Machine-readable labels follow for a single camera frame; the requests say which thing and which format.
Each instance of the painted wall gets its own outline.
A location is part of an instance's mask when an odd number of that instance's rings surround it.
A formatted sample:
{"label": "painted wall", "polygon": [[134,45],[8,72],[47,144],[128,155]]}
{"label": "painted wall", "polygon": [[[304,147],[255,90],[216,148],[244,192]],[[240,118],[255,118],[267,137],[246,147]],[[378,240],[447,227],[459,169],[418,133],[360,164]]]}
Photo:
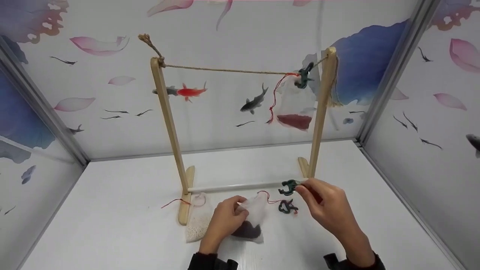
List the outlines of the painted wall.
{"label": "painted wall", "polygon": [[[416,2],[7,0],[0,4],[0,34],[95,159],[171,151],[152,94],[149,59],[155,53],[136,38],[141,33],[151,35],[167,63],[212,68],[290,72],[334,45],[340,59],[336,107],[324,139],[353,137]],[[271,124],[265,122],[279,75],[164,73],[183,150],[312,138],[318,68],[305,89],[277,93]],[[182,84],[207,90],[182,90]],[[268,90],[256,104],[261,107],[241,111],[251,106],[246,99],[263,92],[262,84]],[[285,93],[292,92],[300,95],[288,101]],[[188,102],[185,95],[198,96]]]}
{"label": "painted wall", "polygon": [[366,150],[465,266],[478,269],[480,3],[444,1],[432,24]]}
{"label": "painted wall", "polygon": [[13,270],[81,169],[1,71],[0,136],[0,265]]}

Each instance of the black sleeve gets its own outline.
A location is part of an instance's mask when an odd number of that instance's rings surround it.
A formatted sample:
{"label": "black sleeve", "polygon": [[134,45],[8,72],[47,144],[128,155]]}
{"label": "black sleeve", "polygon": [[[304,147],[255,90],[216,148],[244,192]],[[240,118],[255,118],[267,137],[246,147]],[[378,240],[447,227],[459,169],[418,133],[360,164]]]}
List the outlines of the black sleeve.
{"label": "black sleeve", "polygon": [[375,263],[369,267],[358,267],[348,259],[341,262],[336,258],[335,253],[324,256],[325,262],[330,270],[385,270],[385,266],[380,260],[378,254],[375,253]]}
{"label": "black sleeve", "polygon": [[237,270],[238,263],[229,259],[224,262],[217,258],[217,254],[195,253],[190,261],[188,270]]}

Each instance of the human hand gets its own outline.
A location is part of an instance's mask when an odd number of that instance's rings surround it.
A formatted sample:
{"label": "human hand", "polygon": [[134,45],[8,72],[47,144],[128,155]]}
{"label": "human hand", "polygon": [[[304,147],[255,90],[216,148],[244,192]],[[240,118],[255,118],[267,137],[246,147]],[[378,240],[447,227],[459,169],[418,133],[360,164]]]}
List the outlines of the human hand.
{"label": "human hand", "polygon": [[312,217],[340,241],[353,264],[368,267],[375,263],[368,237],[355,220],[343,189],[309,178],[296,191],[307,203]]}
{"label": "human hand", "polygon": [[200,242],[199,252],[203,254],[217,253],[218,247],[225,237],[234,233],[247,219],[248,211],[244,210],[235,215],[235,210],[247,199],[242,196],[233,196],[220,202],[213,213],[207,232]]}

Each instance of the wooden stand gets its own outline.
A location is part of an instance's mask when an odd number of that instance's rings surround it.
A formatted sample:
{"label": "wooden stand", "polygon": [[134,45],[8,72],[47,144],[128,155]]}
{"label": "wooden stand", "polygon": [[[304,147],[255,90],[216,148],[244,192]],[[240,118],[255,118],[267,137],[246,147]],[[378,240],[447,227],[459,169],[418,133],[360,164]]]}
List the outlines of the wooden stand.
{"label": "wooden stand", "polygon": [[[183,159],[181,157],[177,131],[175,130],[175,124],[173,122],[172,110],[168,100],[167,86],[165,85],[165,78],[163,77],[163,70],[159,63],[159,58],[152,57],[150,60],[150,67],[152,68],[158,100],[160,101],[163,118],[165,119],[165,125],[167,126],[168,137],[170,138],[170,144],[172,145],[173,156],[175,157],[175,162],[179,171],[179,177],[182,186],[181,198],[190,203],[192,194],[188,192],[188,188],[193,186],[195,167],[191,166],[187,169],[187,171],[185,171],[183,166]],[[190,204],[183,202],[180,203],[178,221],[181,225],[187,225],[189,211]]]}
{"label": "wooden stand", "polygon": [[315,116],[315,127],[313,129],[312,150],[310,152],[310,163],[305,158],[298,158],[300,170],[303,177],[315,177],[317,168],[318,153],[320,152],[320,140],[325,123],[325,114],[327,111],[328,99],[332,93],[332,87],[336,83],[336,73],[338,68],[338,60],[336,57],[336,49],[328,47],[322,52],[322,57],[327,58],[322,62],[322,83],[318,93],[317,115]]}

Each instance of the red powder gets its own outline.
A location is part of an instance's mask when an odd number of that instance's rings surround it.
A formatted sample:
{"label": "red powder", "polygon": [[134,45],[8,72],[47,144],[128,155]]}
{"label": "red powder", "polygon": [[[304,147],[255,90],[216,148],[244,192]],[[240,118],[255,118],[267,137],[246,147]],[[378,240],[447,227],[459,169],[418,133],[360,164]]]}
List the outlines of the red powder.
{"label": "red powder", "polygon": [[312,118],[307,115],[285,114],[277,115],[276,118],[282,125],[298,128],[302,131],[308,131]]}

